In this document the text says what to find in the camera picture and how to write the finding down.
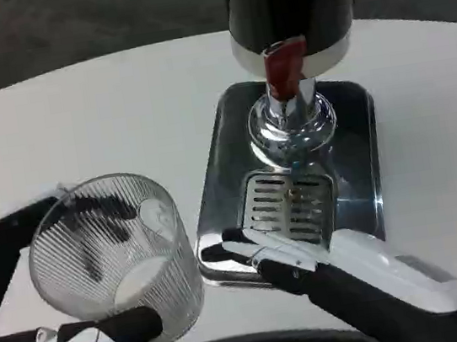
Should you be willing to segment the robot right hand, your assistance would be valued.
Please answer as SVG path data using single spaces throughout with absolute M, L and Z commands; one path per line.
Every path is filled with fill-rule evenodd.
M 230 228 L 201 255 L 252 267 L 275 288 L 306 296 L 378 342 L 457 342 L 457 277 L 375 236 L 338 229 L 324 248 Z

